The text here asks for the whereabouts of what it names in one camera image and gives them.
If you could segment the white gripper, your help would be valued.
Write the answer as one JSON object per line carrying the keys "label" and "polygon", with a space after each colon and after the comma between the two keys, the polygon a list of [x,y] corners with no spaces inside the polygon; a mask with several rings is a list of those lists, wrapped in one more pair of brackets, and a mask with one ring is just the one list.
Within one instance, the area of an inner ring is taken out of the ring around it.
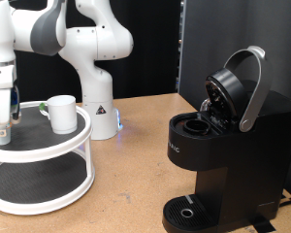
{"label": "white gripper", "polygon": [[7,136],[7,124],[11,116],[11,91],[0,89],[0,137]]}

